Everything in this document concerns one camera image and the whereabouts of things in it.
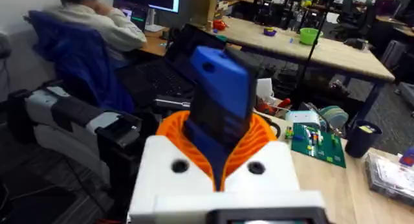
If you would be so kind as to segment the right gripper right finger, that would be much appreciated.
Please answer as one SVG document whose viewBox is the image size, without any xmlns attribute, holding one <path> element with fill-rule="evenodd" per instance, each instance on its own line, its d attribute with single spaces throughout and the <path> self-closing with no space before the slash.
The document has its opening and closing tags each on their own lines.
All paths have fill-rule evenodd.
<svg viewBox="0 0 414 224">
<path fill-rule="evenodd" d="M 299 191 L 290 146 L 253 114 L 249 129 L 226 160 L 223 191 Z"/>
</svg>

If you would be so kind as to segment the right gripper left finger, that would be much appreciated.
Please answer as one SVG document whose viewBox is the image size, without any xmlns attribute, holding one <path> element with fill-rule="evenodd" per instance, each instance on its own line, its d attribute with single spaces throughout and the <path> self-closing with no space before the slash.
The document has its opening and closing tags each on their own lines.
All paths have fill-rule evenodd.
<svg viewBox="0 0 414 224">
<path fill-rule="evenodd" d="M 189 111 L 165 118 L 146 139 L 127 213 L 130 222 L 204 222 L 215 190 L 206 157 L 184 136 Z"/>
</svg>

